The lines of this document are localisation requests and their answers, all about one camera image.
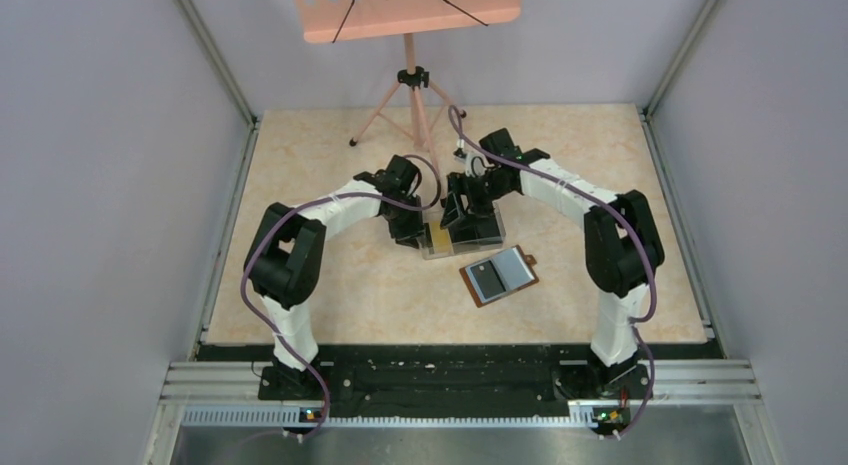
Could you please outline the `clear acrylic card box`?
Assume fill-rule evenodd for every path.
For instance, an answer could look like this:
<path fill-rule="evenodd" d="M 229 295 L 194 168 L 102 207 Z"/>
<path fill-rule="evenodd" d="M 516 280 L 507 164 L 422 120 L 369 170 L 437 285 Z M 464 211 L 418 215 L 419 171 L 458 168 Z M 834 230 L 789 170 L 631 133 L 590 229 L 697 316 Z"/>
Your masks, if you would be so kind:
<path fill-rule="evenodd" d="M 452 240 L 452 252 L 449 254 L 434 254 L 431 248 L 429 224 L 431 222 L 437 222 L 439 224 L 443 210 L 435 209 L 426 211 L 423 214 L 424 235 L 419 241 L 422 258 L 424 260 L 434 260 L 501 248 L 505 242 L 506 232 L 500 210 L 497 207 L 494 210 L 496 216 L 496 231 L 494 234 L 478 234 L 473 230 L 471 225 L 464 226 L 463 228 L 446 229 L 449 231 Z"/>

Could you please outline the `black credit card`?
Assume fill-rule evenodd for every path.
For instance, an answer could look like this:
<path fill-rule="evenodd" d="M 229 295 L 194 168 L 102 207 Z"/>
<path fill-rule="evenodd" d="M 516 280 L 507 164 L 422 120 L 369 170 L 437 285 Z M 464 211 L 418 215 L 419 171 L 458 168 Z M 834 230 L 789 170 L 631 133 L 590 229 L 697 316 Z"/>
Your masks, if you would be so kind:
<path fill-rule="evenodd" d="M 506 291 L 501 276 L 491 261 L 474 265 L 471 268 L 471 276 L 482 302 L 494 300 Z"/>

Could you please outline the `brown leather card holder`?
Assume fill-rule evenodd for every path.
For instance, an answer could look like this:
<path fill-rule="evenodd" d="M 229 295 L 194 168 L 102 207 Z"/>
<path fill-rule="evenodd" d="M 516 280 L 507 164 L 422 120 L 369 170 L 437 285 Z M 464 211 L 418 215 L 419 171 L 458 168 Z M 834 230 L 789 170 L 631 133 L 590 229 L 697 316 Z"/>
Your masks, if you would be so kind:
<path fill-rule="evenodd" d="M 459 274 L 477 308 L 534 286 L 539 276 L 537 261 L 520 245 L 501 250 L 459 269 Z"/>

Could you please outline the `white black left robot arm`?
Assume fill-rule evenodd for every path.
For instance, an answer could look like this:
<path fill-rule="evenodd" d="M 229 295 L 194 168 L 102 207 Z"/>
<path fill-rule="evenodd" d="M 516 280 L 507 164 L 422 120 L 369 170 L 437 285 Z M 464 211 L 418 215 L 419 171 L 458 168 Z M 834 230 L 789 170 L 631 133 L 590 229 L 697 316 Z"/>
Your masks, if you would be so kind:
<path fill-rule="evenodd" d="M 417 249 L 426 208 L 417 194 L 419 156 L 394 155 L 376 172 L 361 172 L 336 191 L 289 207 L 269 205 L 247 253 L 240 292 L 253 290 L 261 306 L 245 304 L 271 329 L 274 360 L 285 367 L 283 386 L 297 398 L 319 389 L 318 353 L 308 299 L 320 278 L 326 242 L 357 223 L 380 217 L 399 246 Z"/>

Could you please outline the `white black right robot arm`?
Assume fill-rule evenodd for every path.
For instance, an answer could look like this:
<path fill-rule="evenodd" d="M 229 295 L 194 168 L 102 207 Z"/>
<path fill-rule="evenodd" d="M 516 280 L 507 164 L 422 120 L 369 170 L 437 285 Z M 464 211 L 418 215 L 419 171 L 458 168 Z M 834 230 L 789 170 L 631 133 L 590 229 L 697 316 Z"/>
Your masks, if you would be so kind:
<path fill-rule="evenodd" d="M 589 389 L 612 397 L 627 382 L 622 363 L 637 352 L 633 327 L 645 297 L 657 306 L 656 270 L 665 252 L 647 197 L 613 193 L 562 168 L 539 149 L 521 150 L 505 128 L 472 144 L 457 141 L 455 157 L 465 169 L 447 177 L 440 226 L 450 232 L 494 216 L 494 204 L 510 193 L 535 199 L 581 227 L 587 272 L 599 290 L 599 317 L 590 348 L 599 360 L 586 370 Z"/>

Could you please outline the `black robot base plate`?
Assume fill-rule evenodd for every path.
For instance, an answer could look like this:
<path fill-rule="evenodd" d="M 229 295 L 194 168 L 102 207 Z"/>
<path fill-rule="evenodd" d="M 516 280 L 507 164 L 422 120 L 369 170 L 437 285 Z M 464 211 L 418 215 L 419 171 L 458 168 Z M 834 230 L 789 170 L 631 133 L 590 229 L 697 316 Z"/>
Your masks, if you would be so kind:
<path fill-rule="evenodd" d="M 301 373 L 277 366 L 268 345 L 203 345 L 195 359 L 247 364 L 258 381 L 249 397 L 298 403 L 302 423 L 566 418 L 595 402 L 591 421 L 620 426 L 668 396 L 672 366 L 718 355 L 709 344 L 658 345 L 606 368 L 586 344 L 328 345 Z"/>

